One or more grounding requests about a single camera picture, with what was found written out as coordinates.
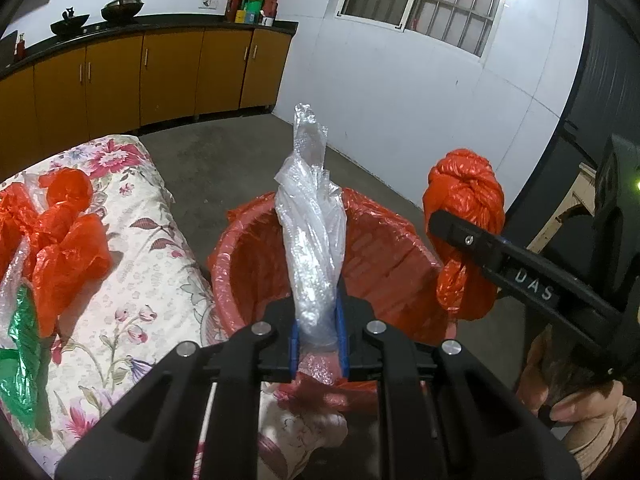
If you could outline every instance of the clear plastic bag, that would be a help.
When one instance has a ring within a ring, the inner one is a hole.
[[[0,282],[0,327],[2,328],[9,326],[14,316],[17,306],[16,297],[22,279],[22,267],[28,254],[29,239],[25,236],[22,237],[14,257]],[[0,346],[2,348],[15,348],[14,340],[9,337],[5,330],[0,330]]]
[[[347,217],[342,189],[324,169],[327,130],[309,105],[296,106],[293,153],[275,179],[289,281],[301,341],[307,349],[335,347],[335,297],[344,260]]]

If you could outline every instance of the black countertop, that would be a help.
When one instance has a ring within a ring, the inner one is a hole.
[[[52,36],[51,38],[27,47],[24,59],[0,69],[0,79],[7,77],[9,74],[20,70],[22,67],[36,60],[83,43],[101,40],[102,38],[108,38],[110,36],[144,32],[146,30],[183,27],[237,28],[241,30],[265,28],[293,36],[298,28],[298,23],[275,20],[273,27],[250,25],[247,23],[229,23],[225,21],[225,17],[221,14],[150,14],[148,16],[136,16],[128,25],[114,25],[108,22],[94,23],[93,25],[83,27],[80,36],[74,38]]]

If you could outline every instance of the brown cabinet door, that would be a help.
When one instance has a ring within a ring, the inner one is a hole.
[[[140,127],[140,53],[143,35],[86,48],[86,114],[89,137]]]
[[[85,47],[36,63],[36,115],[44,155],[87,142]]]
[[[276,104],[291,36],[263,28],[254,31],[242,86],[241,108]]]
[[[145,34],[140,124],[193,115],[204,29]]]
[[[250,30],[207,30],[202,41],[196,113],[238,110]]]
[[[0,181],[43,157],[30,66],[0,81]]]

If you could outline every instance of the concrete floor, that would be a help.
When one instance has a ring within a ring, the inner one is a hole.
[[[187,124],[141,140],[174,194],[178,227],[204,264],[227,225],[226,211],[276,190],[273,177],[292,150],[292,127],[272,115],[258,115]],[[364,193],[424,232],[419,208],[340,153],[328,149],[325,166],[336,184]],[[515,384],[525,345],[522,304],[498,300],[485,318],[460,322],[458,338],[504,384]],[[350,435],[340,448],[314,453],[305,479],[378,477],[375,424],[358,415],[350,415],[349,424]]]

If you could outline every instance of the metal bolt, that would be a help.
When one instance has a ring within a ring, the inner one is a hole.
[[[442,343],[442,349],[444,350],[445,354],[457,355],[462,352],[462,345],[455,339],[447,339]]]
[[[197,348],[198,346],[193,341],[183,341],[175,348],[175,352],[180,357],[189,357],[197,350]]]
[[[367,331],[372,334],[382,334],[386,330],[386,325],[379,319],[367,323]]]
[[[271,332],[271,325],[266,321],[258,321],[251,325],[251,332],[255,335],[267,335]]]

